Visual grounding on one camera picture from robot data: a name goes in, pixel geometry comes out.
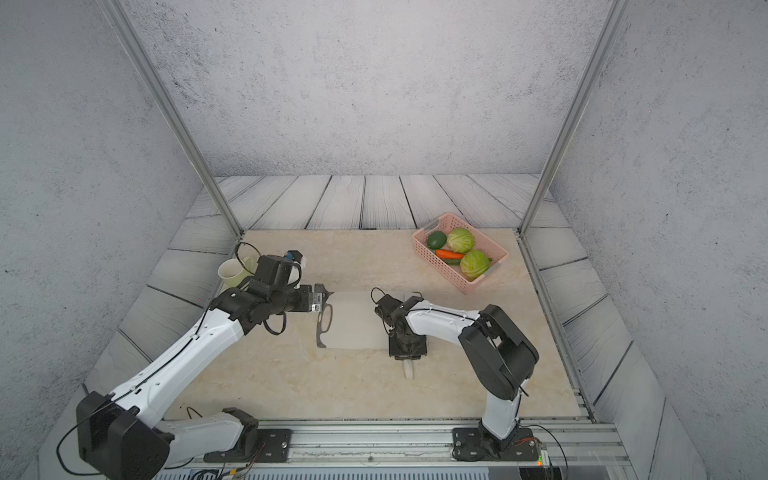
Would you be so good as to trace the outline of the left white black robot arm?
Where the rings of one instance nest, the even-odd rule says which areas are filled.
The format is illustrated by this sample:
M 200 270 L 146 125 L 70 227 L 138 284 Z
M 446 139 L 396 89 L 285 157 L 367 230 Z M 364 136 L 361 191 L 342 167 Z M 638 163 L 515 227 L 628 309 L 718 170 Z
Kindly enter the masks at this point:
M 250 461 L 263 445 L 257 420 L 238 408 L 209 416 L 164 420 L 177 397 L 220 354 L 272 315 L 322 310 L 321 284 L 264 290 L 229 288 L 178 341 L 109 394 L 91 392 L 76 407 L 80 458 L 109 479 L 151 479 L 163 468 L 202 456 Z

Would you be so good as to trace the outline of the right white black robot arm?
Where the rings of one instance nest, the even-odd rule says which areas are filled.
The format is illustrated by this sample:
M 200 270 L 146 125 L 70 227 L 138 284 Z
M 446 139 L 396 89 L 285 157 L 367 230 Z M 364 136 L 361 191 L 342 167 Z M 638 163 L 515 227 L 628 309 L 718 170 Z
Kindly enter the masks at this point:
M 386 294 L 375 302 L 374 312 L 387 333 L 389 355 L 396 360 L 424 357 L 430 337 L 461 346 L 487 392 L 480 431 L 499 443 L 512 439 L 539 353 L 503 309 L 490 304 L 482 310 L 460 310 L 421 296 L 400 301 Z

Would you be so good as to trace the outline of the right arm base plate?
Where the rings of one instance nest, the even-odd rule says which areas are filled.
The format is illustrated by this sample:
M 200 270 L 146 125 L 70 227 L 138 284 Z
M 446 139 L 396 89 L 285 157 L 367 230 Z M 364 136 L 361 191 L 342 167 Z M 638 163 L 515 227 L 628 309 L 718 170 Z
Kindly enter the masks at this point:
M 519 427 L 502 440 L 481 427 L 454 428 L 452 441 L 457 461 L 541 461 L 538 441 L 529 428 Z

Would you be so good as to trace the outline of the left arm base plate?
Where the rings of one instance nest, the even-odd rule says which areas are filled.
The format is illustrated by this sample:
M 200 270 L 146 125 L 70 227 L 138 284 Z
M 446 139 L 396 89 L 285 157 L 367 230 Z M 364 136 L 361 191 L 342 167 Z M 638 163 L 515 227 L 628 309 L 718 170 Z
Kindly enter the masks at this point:
M 291 429 L 251 428 L 245 431 L 234 447 L 203 456 L 205 463 L 285 463 L 288 461 Z

